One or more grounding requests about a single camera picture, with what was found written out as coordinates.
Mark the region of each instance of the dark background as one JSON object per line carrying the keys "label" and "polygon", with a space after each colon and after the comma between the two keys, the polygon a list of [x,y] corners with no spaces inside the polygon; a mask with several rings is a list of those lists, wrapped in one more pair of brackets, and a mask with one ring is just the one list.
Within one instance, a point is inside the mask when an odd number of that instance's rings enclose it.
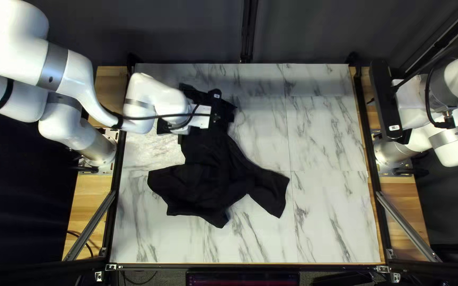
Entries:
{"label": "dark background", "polygon": [[[243,0],[29,0],[54,43],[93,65],[238,62]],[[269,0],[257,12],[254,62],[344,62],[351,51],[405,70],[458,18],[453,0]],[[75,172],[63,146],[0,115],[0,263],[61,259]],[[431,241],[458,242],[458,168],[423,159],[418,180]]]}

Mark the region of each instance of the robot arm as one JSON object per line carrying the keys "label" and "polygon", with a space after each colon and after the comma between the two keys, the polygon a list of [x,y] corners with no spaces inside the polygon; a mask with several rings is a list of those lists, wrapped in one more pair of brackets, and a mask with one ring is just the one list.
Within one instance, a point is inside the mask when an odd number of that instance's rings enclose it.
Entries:
{"label": "robot arm", "polygon": [[[48,42],[48,26],[47,17],[35,6],[20,0],[0,0],[0,75],[75,98],[94,119],[109,127],[116,126],[118,118],[102,108],[96,98],[91,61]],[[125,100],[126,116],[190,111],[191,106],[180,91],[144,74],[132,76]],[[176,125],[187,117],[165,120]],[[152,125],[152,120],[125,119],[121,129],[147,133]]]}
{"label": "robot arm", "polygon": [[[458,166],[458,59],[433,72],[429,93],[431,110],[425,110],[426,78],[426,75],[417,75],[397,90],[400,121],[403,129],[412,129],[411,137],[405,145],[378,140],[375,144],[378,163],[398,166],[401,161],[433,148],[444,166]],[[453,117],[455,128],[436,128],[426,112],[432,112],[436,122]]]}
{"label": "robot arm", "polygon": [[[81,106],[106,126],[120,124],[124,131],[142,134],[151,130],[154,119],[133,118],[195,110],[179,90],[136,73],[125,99],[127,119],[119,122],[96,98],[90,60],[48,42],[47,32],[48,20],[38,8],[20,0],[0,0],[0,114],[24,122],[40,120],[39,131],[44,137],[83,154],[90,165],[110,163],[116,147],[80,117]],[[210,114],[211,107],[195,111]],[[164,119],[178,126],[171,130],[179,134],[187,134],[190,126],[209,125],[209,117]]]}

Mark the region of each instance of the black cloth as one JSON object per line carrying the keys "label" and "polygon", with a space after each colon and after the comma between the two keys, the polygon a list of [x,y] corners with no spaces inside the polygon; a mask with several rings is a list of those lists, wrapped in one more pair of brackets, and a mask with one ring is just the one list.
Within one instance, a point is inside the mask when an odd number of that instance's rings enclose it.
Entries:
{"label": "black cloth", "polygon": [[221,99],[211,102],[217,92],[197,98],[184,91],[196,103],[213,104],[212,114],[220,118],[208,129],[191,128],[189,135],[180,136],[185,164],[150,171],[149,187],[167,203],[168,215],[196,215],[219,228],[228,222],[226,209],[246,194],[280,217],[289,178],[245,158],[227,134],[235,107]]}

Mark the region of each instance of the marble surface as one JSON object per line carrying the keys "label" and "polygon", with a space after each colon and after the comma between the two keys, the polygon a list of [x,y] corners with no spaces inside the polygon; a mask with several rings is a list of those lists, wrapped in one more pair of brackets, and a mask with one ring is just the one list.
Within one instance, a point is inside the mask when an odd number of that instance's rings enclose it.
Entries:
{"label": "marble surface", "polygon": [[354,97],[288,97],[291,171],[365,171]]}
{"label": "marble surface", "polygon": [[291,178],[281,218],[248,195],[222,229],[167,216],[148,171],[182,164],[176,135],[127,134],[111,261],[116,263],[379,262],[376,223],[346,65],[139,64],[177,87],[238,107],[229,134],[259,166]]}
{"label": "marble surface", "polygon": [[366,171],[293,172],[298,262],[379,261]]}
{"label": "marble surface", "polygon": [[284,64],[285,96],[353,96],[347,65]]}

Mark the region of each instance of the black cable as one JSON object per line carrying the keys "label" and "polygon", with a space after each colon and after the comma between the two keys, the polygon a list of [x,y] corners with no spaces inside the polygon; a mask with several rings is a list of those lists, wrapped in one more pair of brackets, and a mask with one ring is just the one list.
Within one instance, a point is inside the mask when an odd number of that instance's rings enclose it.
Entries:
{"label": "black cable", "polygon": [[149,120],[149,119],[157,119],[157,118],[164,118],[164,117],[179,117],[179,116],[211,116],[211,114],[195,114],[195,113],[183,113],[183,114],[164,114],[164,115],[154,115],[154,116],[147,116],[147,117],[130,117],[130,116],[125,116],[121,115],[119,113],[115,113],[111,110],[109,110],[107,107],[103,106],[102,107],[109,112],[110,114],[118,117],[118,118],[123,118],[127,120]]}
{"label": "black cable", "polygon": [[413,71],[408,77],[406,77],[403,81],[399,82],[397,85],[393,86],[393,91],[397,92],[398,88],[403,86],[406,82],[408,82],[411,78],[415,77],[417,74],[419,74],[423,69],[429,67],[430,65],[434,65],[436,62],[439,60],[443,59],[446,57],[449,53],[453,52],[455,49],[458,48],[458,42],[450,44],[447,48],[445,48],[442,52],[440,52],[438,55],[434,56],[430,61],[427,63],[423,64],[421,67],[417,68],[415,71]]}
{"label": "black cable", "polygon": [[194,110],[192,110],[192,115],[188,118],[188,120],[185,123],[177,127],[170,127],[169,130],[178,130],[178,129],[181,129],[187,126],[190,123],[190,121],[192,120],[193,115],[195,114],[195,111],[197,110],[198,107],[199,107],[199,104],[194,107]]}
{"label": "black cable", "polygon": [[[67,231],[67,234],[71,234],[71,235],[73,235],[73,236],[79,238],[79,235],[76,234],[76,233],[73,232],[73,231]],[[88,250],[90,251],[90,253],[91,253],[91,258],[93,258],[94,256],[93,256],[93,251],[91,250],[91,247],[90,247],[87,243],[86,243],[86,247],[87,247],[87,249],[88,249]]]}
{"label": "black cable", "polygon": [[430,91],[430,79],[432,78],[432,73],[434,72],[434,66],[430,69],[429,74],[427,75],[427,80],[425,81],[425,112],[427,112],[427,118],[429,118],[430,123],[436,126],[436,121],[432,118],[432,113],[430,112],[430,100],[429,100],[429,91]]}
{"label": "black cable", "polygon": [[121,275],[123,275],[123,283],[124,283],[125,286],[126,286],[126,284],[127,284],[126,281],[128,281],[128,282],[130,282],[130,283],[133,283],[133,284],[135,284],[135,285],[144,285],[144,284],[150,282],[151,279],[153,279],[153,277],[155,277],[155,275],[157,275],[157,273],[158,273],[158,271],[155,271],[155,273],[153,273],[153,275],[151,275],[151,277],[150,277],[148,280],[146,280],[146,281],[144,281],[144,282],[139,282],[139,283],[137,283],[137,282],[134,282],[134,281],[130,280],[129,278],[127,278],[127,276],[125,275],[125,272],[124,272],[124,271],[121,271]]}
{"label": "black cable", "polygon": [[434,73],[434,68],[436,65],[434,64],[427,75],[427,80],[425,81],[425,112],[427,113],[427,118],[429,118],[430,123],[434,125],[436,128],[444,128],[444,129],[451,129],[454,128],[455,125],[453,122],[447,122],[445,118],[445,122],[436,122],[432,118],[432,113],[430,112],[430,100],[429,100],[429,91],[430,91],[430,79],[432,78],[432,74]]}

